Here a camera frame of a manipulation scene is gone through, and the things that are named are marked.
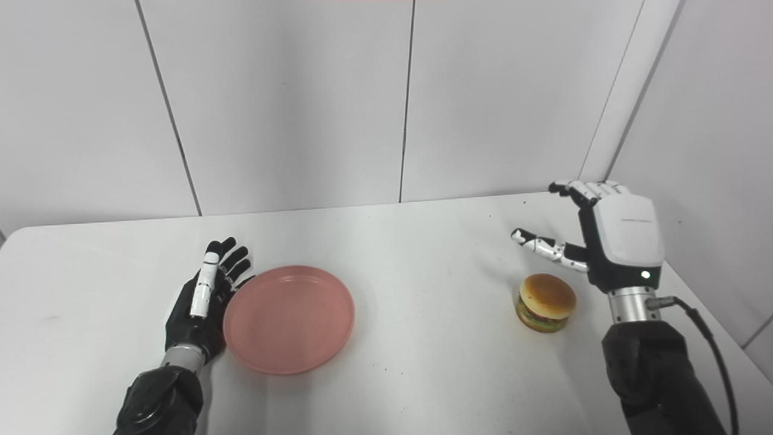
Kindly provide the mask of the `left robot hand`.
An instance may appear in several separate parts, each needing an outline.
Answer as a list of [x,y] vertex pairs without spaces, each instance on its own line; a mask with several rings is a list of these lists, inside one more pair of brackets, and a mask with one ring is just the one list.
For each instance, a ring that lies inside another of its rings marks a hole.
[[223,319],[230,301],[248,272],[249,250],[234,237],[213,240],[205,250],[201,268],[186,283],[165,324],[165,349],[195,347],[208,364],[223,352]]

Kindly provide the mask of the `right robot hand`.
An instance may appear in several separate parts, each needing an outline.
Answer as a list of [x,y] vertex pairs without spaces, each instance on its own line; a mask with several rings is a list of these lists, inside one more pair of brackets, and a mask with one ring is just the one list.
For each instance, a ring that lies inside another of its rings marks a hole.
[[554,181],[548,190],[576,204],[585,244],[523,228],[514,229],[511,239],[550,262],[585,273],[604,294],[633,287],[659,289],[665,250],[650,198],[613,181]]

